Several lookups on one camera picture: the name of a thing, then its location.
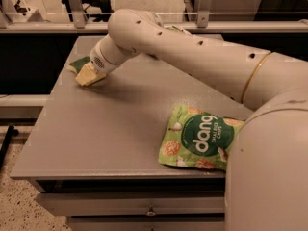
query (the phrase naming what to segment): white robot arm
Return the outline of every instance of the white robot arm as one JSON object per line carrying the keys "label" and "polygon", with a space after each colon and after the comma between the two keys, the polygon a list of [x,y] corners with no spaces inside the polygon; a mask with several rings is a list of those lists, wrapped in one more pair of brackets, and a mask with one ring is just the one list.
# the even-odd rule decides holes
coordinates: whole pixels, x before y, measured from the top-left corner
{"label": "white robot arm", "polygon": [[77,81],[87,84],[86,72],[105,76],[145,52],[256,110],[231,149],[225,229],[307,230],[308,63],[164,29],[154,13],[119,10],[108,28]]}

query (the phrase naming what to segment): drawer knob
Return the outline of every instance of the drawer knob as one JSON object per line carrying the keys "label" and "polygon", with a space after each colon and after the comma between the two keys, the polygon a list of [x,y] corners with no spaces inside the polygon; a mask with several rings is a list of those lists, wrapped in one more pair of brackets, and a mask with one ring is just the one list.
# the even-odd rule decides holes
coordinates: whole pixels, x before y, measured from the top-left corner
{"label": "drawer knob", "polygon": [[156,212],[153,209],[153,206],[150,205],[148,211],[145,213],[149,217],[154,217],[156,216]]}

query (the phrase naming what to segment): gray tabletop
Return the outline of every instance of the gray tabletop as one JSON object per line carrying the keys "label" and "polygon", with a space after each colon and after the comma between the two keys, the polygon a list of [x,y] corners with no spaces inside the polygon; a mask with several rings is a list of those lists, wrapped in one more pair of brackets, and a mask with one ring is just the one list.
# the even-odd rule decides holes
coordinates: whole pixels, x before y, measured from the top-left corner
{"label": "gray tabletop", "polygon": [[166,167],[159,148],[175,104],[217,116],[251,111],[175,67],[146,54],[108,78],[80,87],[68,64],[100,36],[78,37],[13,169],[16,179],[220,177],[221,172]]}

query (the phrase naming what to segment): floor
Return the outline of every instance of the floor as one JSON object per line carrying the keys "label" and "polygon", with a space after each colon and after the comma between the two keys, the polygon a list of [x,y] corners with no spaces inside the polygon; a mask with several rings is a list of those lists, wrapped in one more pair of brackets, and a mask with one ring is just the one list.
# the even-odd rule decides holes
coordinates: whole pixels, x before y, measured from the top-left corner
{"label": "floor", "polygon": [[[61,0],[23,0],[28,6],[39,8],[45,21],[67,22],[65,7]],[[183,0],[114,0],[114,10],[130,8],[159,13],[180,13],[184,10]],[[13,137],[4,164],[0,170],[0,231],[64,231],[70,230],[65,217],[54,217],[35,201],[37,190],[25,181],[14,181],[10,172],[23,144],[33,126],[15,126],[19,135]],[[0,145],[8,126],[0,125]]]}

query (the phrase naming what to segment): chip bag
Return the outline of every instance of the chip bag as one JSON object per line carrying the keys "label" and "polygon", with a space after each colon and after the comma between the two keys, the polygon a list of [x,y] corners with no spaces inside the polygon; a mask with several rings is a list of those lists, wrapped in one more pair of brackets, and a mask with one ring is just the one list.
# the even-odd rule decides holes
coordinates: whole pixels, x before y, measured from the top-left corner
{"label": "chip bag", "polygon": [[244,122],[177,105],[159,152],[159,163],[226,170],[231,143]]}

